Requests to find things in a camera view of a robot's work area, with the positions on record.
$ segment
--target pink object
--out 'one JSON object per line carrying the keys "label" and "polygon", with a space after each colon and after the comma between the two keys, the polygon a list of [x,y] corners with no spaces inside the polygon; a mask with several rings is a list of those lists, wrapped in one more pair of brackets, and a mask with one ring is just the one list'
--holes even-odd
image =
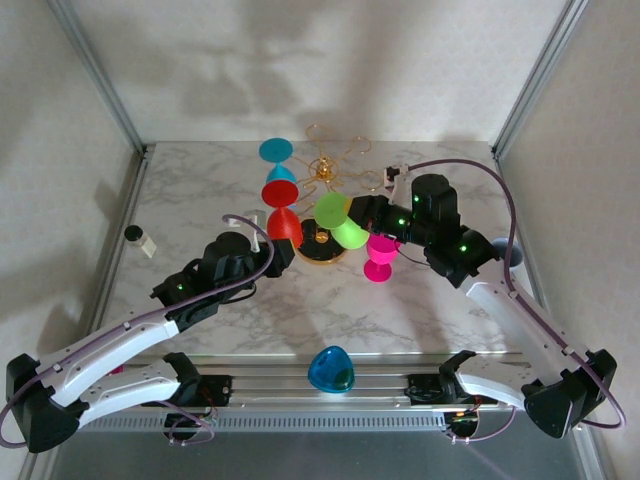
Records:
{"label": "pink object", "polygon": [[124,365],[120,365],[119,367],[114,368],[109,372],[109,375],[117,375],[118,373],[124,372]]}
{"label": "pink object", "polygon": [[395,240],[382,235],[371,235],[367,241],[369,260],[364,264],[364,276],[375,283],[389,280],[392,273],[391,262],[398,255]]}

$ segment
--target green cup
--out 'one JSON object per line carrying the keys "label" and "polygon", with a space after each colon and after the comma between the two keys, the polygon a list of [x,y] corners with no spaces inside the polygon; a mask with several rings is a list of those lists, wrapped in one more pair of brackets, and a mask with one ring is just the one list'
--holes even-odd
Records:
{"label": "green cup", "polygon": [[327,230],[342,248],[355,250],[369,240],[369,232],[361,229],[348,215],[349,199],[338,192],[323,195],[313,209],[316,223]]}

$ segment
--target gray wall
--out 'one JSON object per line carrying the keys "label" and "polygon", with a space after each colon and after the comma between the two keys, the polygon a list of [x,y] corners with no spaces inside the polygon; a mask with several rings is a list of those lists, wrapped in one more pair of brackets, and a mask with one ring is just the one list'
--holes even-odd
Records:
{"label": "gray wall", "polygon": [[629,427],[605,436],[622,479],[640,478],[639,23],[637,0],[589,3],[503,164],[552,313],[618,360]]}
{"label": "gray wall", "polygon": [[70,0],[147,142],[489,141],[566,0]]}
{"label": "gray wall", "polygon": [[[0,5],[0,389],[79,335],[131,150],[45,1]],[[3,434],[21,441],[13,418]],[[26,450],[0,449],[3,479]]]}

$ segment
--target white marble table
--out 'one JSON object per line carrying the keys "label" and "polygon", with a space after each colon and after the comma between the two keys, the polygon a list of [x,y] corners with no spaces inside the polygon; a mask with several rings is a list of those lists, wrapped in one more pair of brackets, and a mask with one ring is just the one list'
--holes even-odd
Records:
{"label": "white marble table", "polygon": [[[260,191],[270,165],[257,154],[259,142],[160,143],[150,160],[134,223],[157,244],[152,259],[129,247],[118,268],[106,321],[118,318],[151,293],[226,229],[224,213],[269,207]],[[295,144],[296,154],[311,160],[317,149]],[[344,151],[334,143],[329,150]],[[481,142],[373,144],[345,168],[381,169],[397,163],[437,158],[467,158],[493,165]],[[303,165],[286,163],[298,178]],[[498,185],[486,173],[466,166],[445,166],[459,196],[463,223],[490,240],[506,235],[509,218]],[[363,194],[357,182],[346,193]],[[417,247],[405,253],[420,259]],[[392,278],[369,282],[362,273],[364,249],[348,252],[337,264],[314,266],[296,258],[280,279],[261,279],[251,300],[220,308],[219,313],[147,353],[183,351],[190,355],[315,354],[328,345],[350,353],[518,352],[487,314],[427,267],[398,257]],[[524,267],[518,277],[526,283]]]}

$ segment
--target blue shiny cap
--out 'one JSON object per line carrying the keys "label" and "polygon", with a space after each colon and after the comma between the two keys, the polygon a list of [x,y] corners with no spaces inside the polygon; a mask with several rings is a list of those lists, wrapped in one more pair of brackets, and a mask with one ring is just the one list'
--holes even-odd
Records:
{"label": "blue shiny cap", "polygon": [[344,393],[353,388],[355,374],[347,352],[338,346],[321,351],[309,366],[309,382],[327,393]]}

